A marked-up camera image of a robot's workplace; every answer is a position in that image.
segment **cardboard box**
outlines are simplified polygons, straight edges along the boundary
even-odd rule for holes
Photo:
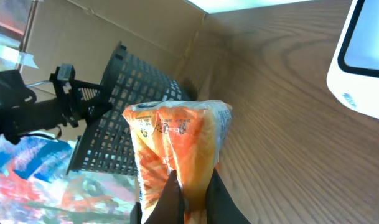
[[[38,69],[23,66],[22,77],[27,84],[47,80],[61,63],[70,63],[77,80],[99,83],[119,41],[132,54],[173,74],[203,16],[181,0],[39,1],[26,46]],[[54,96],[51,84],[36,88],[39,94]],[[70,129],[63,129],[62,139],[75,140],[83,133]]]

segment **basket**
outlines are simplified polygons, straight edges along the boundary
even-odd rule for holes
[[[100,85],[106,89],[100,92],[102,100],[111,102],[113,108],[87,124],[83,136],[77,137],[67,174],[84,170],[136,175],[129,125],[122,116],[125,107],[189,97],[175,80],[130,54],[121,42],[112,53]]]

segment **brown wooden surface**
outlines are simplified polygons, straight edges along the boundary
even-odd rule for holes
[[[379,223],[379,120],[326,85],[350,3],[215,14],[199,32],[181,77],[233,106],[220,175],[252,223]]]

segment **black rim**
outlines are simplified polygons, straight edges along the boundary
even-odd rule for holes
[[[355,26],[357,25],[359,15],[361,13],[363,4],[365,0],[358,0],[357,5],[355,6],[349,28],[347,30],[347,33],[344,37],[344,41],[342,44],[342,47],[340,49],[339,57],[338,57],[338,64],[341,70],[347,72],[347,73],[353,73],[353,74],[358,74],[358,75],[366,75],[369,77],[377,77],[379,78],[379,70],[374,70],[374,69],[366,69],[366,68],[357,68],[357,67],[351,67],[348,66],[345,61],[344,61],[344,56],[345,53],[347,52],[347,49],[349,47],[352,34],[355,30]]]

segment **plastic wrapper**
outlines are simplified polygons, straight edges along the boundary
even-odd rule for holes
[[[152,213],[169,173],[177,170],[184,195],[185,223],[205,217],[205,193],[232,118],[230,105],[165,101],[132,105],[130,125],[138,168],[142,223]]]

